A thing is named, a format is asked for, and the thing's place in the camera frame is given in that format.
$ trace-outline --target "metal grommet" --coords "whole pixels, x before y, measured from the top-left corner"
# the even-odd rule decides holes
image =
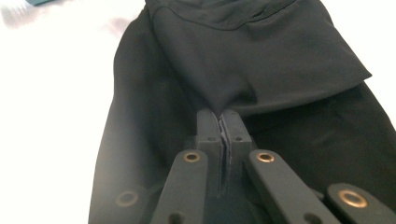
[[[196,162],[201,159],[201,156],[196,152],[188,152],[184,155],[184,161]]]
[[[262,152],[257,154],[257,159],[263,162],[273,162],[275,160],[275,157],[269,153]]]
[[[367,200],[359,195],[359,193],[352,191],[350,189],[343,189],[338,192],[338,196],[340,199],[346,203],[349,204],[350,206],[357,207],[357,208],[363,208],[367,207],[368,203]]]
[[[129,207],[134,205],[139,199],[139,194],[134,190],[124,191],[116,199],[116,204],[119,207]]]

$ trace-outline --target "metal hole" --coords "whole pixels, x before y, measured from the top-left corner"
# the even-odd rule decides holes
[[[183,224],[184,216],[179,212],[175,212],[168,217],[168,224]]]
[[[196,152],[189,152],[184,155],[184,161],[196,162],[201,159],[201,156]]]
[[[275,157],[269,153],[263,152],[257,155],[257,159],[263,162],[273,162],[275,160]]]
[[[129,207],[134,205],[139,199],[139,194],[134,190],[128,190],[119,195],[116,199],[116,204],[119,207]]]
[[[338,196],[344,203],[349,204],[350,206],[353,207],[363,208],[363,207],[367,207],[368,205],[366,199],[363,196],[359,195],[359,193],[350,189],[340,190],[338,192]]]
[[[304,219],[307,224],[321,224],[322,223],[322,221],[320,220],[320,218],[318,216],[311,214],[311,213],[306,213],[304,215]]]

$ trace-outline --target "black garment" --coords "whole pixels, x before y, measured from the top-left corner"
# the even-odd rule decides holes
[[[206,107],[240,113],[309,187],[346,182],[396,210],[396,135],[369,76],[318,0],[147,0],[116,53],[90,222],[148,222]],[[116,204],[128,190],[151,199],[145,212]],[[208,223],[252,222],[227,200]]]

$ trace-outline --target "white surface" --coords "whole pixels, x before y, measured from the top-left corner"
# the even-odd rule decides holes
[[[144,1],[0,1],[0,223],[87,223],[114,53]],[[323,3],[395,124],[395,4]]]

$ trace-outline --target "black fabric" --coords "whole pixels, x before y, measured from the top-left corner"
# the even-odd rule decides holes
[[[206,107],[240,113],[258,146],[309,187],[346,182],[396,210],[395,131],[363,83],[369,76],[317,0],[147,0],[115,56],[90,223],[131,223],[141,213],[149,222],[152,189]],[[146,210],[117,204],[136,189]],[[250,190],[215,200],[208,223],[271,223]]]

